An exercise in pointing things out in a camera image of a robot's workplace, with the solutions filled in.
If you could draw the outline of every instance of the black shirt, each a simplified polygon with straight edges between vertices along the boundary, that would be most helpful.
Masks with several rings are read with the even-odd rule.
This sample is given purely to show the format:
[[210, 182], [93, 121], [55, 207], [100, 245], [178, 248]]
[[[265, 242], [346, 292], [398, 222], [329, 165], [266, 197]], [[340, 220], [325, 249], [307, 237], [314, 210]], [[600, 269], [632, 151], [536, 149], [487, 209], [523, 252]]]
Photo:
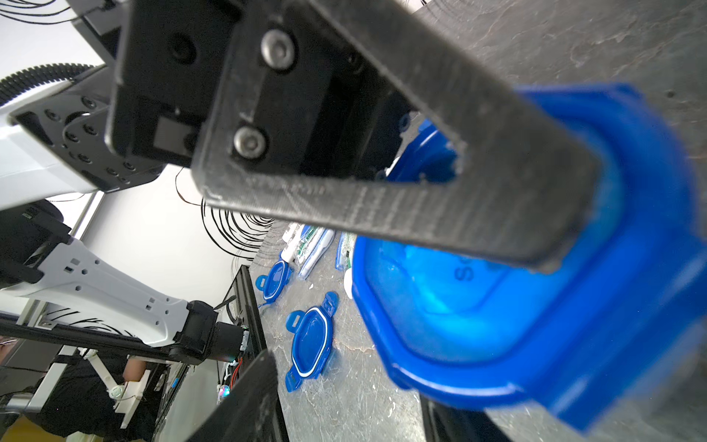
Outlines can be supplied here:
[[[124, 382], [125, 356], [99, 353], [115, 382]], [[141, 402], [130, 425], [120, 429], [124, 414], [113, 411], [115, 401], [110, 399], [105, 384], [98, 377], [90, 362], [81, 359], [64, 370], [57, 386], [39, 413], [27, 413], [27, 418], [46, 432], [67, 437], [76, 431], [95, 434], [108, 441], [132, 441], [142, 438], [152, 440], [155, 418], [146, 404]]]

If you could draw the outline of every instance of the blue plastic lid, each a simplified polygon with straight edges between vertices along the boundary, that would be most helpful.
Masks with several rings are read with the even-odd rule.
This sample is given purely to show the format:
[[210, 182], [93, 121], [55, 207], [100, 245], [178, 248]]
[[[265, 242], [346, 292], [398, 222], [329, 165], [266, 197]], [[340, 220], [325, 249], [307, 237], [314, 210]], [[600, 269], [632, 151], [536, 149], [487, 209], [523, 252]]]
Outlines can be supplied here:
[[266, 304], [272, 304], [275, 302], [282, 289], [285, 288], [287, 283], [290, 281], [290, 275], [292, 274], [292, 269], [290, 269], [289, 264], [280, 260], [275, 263], [270, 269], [270, 273], [267, 276], [260, 275], [255, 280], [255, 286], [263, 292], [263, 299]]
[[[520, 90], [602, 160], [593, 216], [551, 274], [359, 238], [353, 296], [390, 377], [483, 409], [535, 399], [577, 429], [707, 310], [692, 175], [665, 123], [625, 85]], [[389, 179], [454, 178], [431, 124]]]
[[287, 391], [297, 390], [302, 379], [318, 378], [324, 369], [332, 350], [332, 316], [338, 305], [338, 295], [330, 291], [322, 305], [314, 306], [306, 312], [295, 310], [287, 317], [285, 328], [295, 334], [292, 339], [292, 368], [285, 376]]

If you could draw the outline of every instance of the gray countertop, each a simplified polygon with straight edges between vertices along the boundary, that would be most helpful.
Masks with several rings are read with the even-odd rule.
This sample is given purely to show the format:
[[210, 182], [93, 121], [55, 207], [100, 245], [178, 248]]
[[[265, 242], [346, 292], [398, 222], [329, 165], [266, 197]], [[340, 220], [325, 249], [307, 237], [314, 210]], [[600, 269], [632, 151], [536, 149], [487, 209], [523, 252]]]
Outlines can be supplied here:
[[[277, 221], [250, 274], [267, 274], [282, 251], [287, 223]], [[344, 292], [344, 274], [334, 268], [339, 235], [306, 281], [293, 274], [277, 302], [260, 309], [263, 332], [277, 360], [279, 394], [291, 441], [423, 441], [417, 392], [397, 388], [385, 373], [353, 300]], [[285, 319], [295, 310], [318, 306], [328, 291], [339, 295], [332, 353], [322, 375], [289, 393], [284, 376], [292, 363], [292, 334]], [[255, 289], [256, 297], [262, 292]]]
[[[685, 141], [707, 231], [707, 0], [434, 0], [416, 15], [514, 84], [626, 81], [638, 87]], [[253, 278], [277, 260], [284, 226], [276, 223], [268, 235], [251, 267]], [[327, 291], [340, 298], [323, 375], [304, 381], [295, 393], [280, 382], [291, 440], [423, 440], [417, 394], [397, 389], [386, 376], [356, 305], [344, 293], [334, 254], [332, 246], [307, 281], [293, 277], [277, 303], [261, 312], [284, 377], [292, 342], [286, 316], [319, 305]], [[705, 361], [703, 353], [670, 395], [622, 402], [588, 440], [707, 440]], [[517, 442], [587, 440], [533, 404], [489, 414]]]

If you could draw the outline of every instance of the person's arm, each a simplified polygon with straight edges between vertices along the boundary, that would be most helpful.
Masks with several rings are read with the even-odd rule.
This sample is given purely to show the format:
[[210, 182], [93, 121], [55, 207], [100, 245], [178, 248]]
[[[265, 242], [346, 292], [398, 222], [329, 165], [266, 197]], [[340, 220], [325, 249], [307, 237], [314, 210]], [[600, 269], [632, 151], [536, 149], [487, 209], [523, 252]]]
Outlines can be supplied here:
[[0, 336], [0, 364], [5, 362], [5, 358], [17, 344], [17, 339], [13, 337]]
[[142, 379], [142, 375], [145, 374], [145, 367], [145, 361], [128, 359], [127, 364], [125, 364], [125, 369], [123, 370], [123, 379], [125, 379], [125, 382], [138, 382]]

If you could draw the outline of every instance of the red wire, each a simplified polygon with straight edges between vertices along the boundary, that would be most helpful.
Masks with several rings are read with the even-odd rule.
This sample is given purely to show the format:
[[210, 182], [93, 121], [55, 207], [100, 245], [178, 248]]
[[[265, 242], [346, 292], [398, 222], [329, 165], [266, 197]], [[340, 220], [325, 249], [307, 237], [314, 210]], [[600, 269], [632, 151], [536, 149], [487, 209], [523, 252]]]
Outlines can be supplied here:
[[240, 358], [238, 361], [238, 365], [235, 366], [235, 370], [233, 371], [233, 374], [230, 375], [230, 385], [228, 386], [228, 389], [230, 390], [233, 388], [233, 381], [235, 381], [235, 377], [238, 374], [238, 370], [240, 369], [240, 365], [243, 363], [243, 358]]

